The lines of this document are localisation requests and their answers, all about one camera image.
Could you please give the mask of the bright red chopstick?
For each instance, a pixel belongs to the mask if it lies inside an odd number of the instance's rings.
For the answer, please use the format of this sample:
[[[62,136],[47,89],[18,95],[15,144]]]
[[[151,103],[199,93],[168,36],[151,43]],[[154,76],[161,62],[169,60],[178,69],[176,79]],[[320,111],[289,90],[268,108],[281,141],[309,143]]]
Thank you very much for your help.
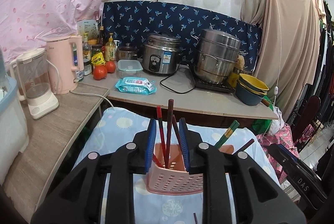
[[[163,168],[163,165],[161,164],[161,162],[158,160],[158,158],[155,156],[155,154],[153,154],[152,160],[154,161],[154,163],[160,167]]]
[[[164,128],[162,124],[161,107],[160,106],[156,107],[156,111],[157,111],[157,118],[158,118],[158,127],[159,127],[159,132],[160,132],[161,148],[162,148],[164,163],[166,163],[166,146],[165,146]]]

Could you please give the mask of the clear food container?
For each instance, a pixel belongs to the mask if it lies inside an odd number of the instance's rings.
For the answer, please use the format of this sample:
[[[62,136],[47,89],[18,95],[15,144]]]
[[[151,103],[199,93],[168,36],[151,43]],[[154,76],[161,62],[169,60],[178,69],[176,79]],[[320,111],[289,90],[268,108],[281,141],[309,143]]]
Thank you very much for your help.
[[[117,75],[119,78],[139,77],[143,67],[138,60],[119,60],[117,62]]]

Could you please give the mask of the blue wet wipes pack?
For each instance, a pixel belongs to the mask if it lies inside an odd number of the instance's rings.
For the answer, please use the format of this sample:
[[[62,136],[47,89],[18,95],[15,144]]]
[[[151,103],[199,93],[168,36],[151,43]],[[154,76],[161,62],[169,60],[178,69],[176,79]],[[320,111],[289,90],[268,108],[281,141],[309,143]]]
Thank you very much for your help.
[[[125,77],[120,79],[115,87],[122,93],[150,95],[156,93],[157,88],[154,82],[147,78]]]

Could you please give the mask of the beige hanging curtain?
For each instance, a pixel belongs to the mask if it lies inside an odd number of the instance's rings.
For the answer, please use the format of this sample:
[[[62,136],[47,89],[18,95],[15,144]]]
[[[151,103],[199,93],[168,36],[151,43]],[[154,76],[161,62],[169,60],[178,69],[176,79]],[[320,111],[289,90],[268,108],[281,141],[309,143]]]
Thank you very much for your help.
[[[312,84],[320,49],[313,0],[244,0],[241,20],[263,29],[254,75],[264,81],[287,119],[306,84]]]

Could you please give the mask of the black induction cooktop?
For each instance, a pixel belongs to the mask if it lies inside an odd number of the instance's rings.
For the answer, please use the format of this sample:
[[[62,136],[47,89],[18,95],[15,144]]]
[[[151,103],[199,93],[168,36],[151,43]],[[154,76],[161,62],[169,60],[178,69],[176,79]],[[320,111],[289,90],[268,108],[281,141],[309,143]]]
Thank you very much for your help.
[[[234,93],[235,89],[231,87],[229,84],[212,84],[206,81],[201,80],[195,73],[192,73],[192,77],[194,79],[195,88],[201,90],[207,90],[211,92],[217,93]]]

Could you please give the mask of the silver rice cooker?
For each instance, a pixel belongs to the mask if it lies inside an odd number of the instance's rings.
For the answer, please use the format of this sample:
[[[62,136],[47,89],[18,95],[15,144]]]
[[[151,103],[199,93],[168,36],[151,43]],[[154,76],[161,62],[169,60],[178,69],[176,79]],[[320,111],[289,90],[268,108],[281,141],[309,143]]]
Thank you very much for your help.
[[[151,33],[143,47],[142,66],[156,75],[170,75],[176,71],[181,57],[181,40],[167,34]]]

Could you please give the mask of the small steel pot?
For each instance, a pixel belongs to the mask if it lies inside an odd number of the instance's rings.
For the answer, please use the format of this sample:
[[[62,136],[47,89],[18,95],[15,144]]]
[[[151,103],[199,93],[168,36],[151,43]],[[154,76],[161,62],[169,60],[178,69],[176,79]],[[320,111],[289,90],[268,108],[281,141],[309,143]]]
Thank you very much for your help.
[[[126,43],[125,46],[120,46],[116,51],[116,60],[137,60],[138,49],[133,47],[130,43]]]

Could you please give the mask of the stacked yellow blue bowls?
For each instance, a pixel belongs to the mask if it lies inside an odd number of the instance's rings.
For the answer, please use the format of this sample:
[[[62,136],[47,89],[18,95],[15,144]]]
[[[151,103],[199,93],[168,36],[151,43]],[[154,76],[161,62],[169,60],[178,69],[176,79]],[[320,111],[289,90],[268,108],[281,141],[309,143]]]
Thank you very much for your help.
[[[269,91],[268,86],[254,76],[239,74],[235,96],[248,106],[258,105]]]

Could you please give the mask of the dark red twisted chopstick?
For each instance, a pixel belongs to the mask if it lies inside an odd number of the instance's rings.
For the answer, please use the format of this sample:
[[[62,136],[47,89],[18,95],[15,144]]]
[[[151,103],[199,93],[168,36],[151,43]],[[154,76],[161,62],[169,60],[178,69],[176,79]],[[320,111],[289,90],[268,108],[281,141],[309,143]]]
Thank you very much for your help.
[[[174,133],[176,135],[177,141],[180,144],[180,133],[179,133],[179,129],[178,129],[178,125],[177,125],[175,115],[172,116],[172,125],[173,125],[173,129],[174,129]]]
[[[166,161],[165,167],[169,168],[169,156],[170,156],[170,141],[172,135],[172,120],[173,120],[173,105],[174,100],[170,99],[168,101],[168,117],[167,117],[167,139],[166,139]]]

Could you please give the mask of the white blender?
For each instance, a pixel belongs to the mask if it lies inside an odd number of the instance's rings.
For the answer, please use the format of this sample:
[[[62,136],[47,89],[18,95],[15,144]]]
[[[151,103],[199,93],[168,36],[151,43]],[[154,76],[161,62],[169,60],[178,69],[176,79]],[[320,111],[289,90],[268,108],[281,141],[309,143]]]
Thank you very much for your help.
[[[58,108],[58,99],[50,85],[49,63],[44,48],[22,53],[10,62],[9,69],[11,77],[17,75],[19,78],[19,100],[27,102],[33,119],[40,119]]]

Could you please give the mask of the stainless steel steamer pot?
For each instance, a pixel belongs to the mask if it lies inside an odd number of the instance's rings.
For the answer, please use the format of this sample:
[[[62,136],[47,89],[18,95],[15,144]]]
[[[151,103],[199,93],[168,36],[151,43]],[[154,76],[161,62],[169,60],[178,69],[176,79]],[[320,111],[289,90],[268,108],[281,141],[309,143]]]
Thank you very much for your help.
[[[227,32],[203,29],[196,47],[195,74],[208,83],[222,84],[237,62],[241,41]]]

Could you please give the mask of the red tomato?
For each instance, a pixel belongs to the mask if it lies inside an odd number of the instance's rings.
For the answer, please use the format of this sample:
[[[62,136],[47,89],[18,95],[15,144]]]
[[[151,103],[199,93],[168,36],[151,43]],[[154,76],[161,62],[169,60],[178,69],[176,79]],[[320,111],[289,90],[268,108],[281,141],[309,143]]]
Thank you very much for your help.
[[[105,79],[108,75],[108,70],[106,69],[105,66],[99,65],[95,66],[93,70],[93,78],[95,80],[102,80]]]
[[[107,72],[110,74],[115,73],[117,66],[114,61],[107,61],[105,63],[105,68],[107,69]]]

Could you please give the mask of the pink perforated utensil holder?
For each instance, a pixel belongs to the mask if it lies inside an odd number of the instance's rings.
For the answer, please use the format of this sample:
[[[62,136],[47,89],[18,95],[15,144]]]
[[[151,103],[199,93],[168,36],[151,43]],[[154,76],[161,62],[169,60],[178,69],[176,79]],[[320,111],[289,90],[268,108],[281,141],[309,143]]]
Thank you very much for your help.
[[[164,166],[161,144],[154,148],[154,157],[160,162],[152,162],[147,173],[146,188],[150,193],[159,195],[192,195],[203,192],[203,175],[190,175],[183,164],[183,157],[178,144],[170,146],[169,168]]]

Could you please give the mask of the white blue storage bin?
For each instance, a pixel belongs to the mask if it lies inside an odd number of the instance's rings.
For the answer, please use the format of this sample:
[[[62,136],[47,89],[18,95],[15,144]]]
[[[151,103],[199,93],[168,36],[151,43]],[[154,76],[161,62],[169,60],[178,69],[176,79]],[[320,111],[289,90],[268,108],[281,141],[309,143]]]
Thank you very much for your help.
[[[8,76],[3,55],[1,55],[1,106],[0,106],[0,165],[1,184],[13,161],[22,153],[28,143],[27,120],[18,99],[18,84]]]

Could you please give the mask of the light blue patterned tablecloth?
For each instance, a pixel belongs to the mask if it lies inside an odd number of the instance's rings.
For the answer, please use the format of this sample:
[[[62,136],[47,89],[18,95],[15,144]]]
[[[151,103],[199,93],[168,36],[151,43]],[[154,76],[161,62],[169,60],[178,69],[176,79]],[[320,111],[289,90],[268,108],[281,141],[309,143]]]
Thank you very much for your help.
[[[120,146],[133,140],[137,132],[147,129],[149,118],[130,112],[124,108],[107,108],[100,121],[92,131],[79,154],[74,167],[90,152],[100,155],[116,151]],[[225,128],[200,127],[187,124],[188,129],[198,132],[204,142],[215,145],[225,132]],[[276,172],[270,164],[260,143],[247,128],[238,128],[226,142],[238,150],[250,139],[254,143],[246,149],[246,153],[279,184]],[[110,174],[106,177],[100,223],[105,223],[106,198],[108,196]],[[200,222],[203,209],[203,193],[184,196],[168,196],[150,193],[146,189],[145,175],[134,175],[134,209],[135,223],[195,223],[194,213]]]

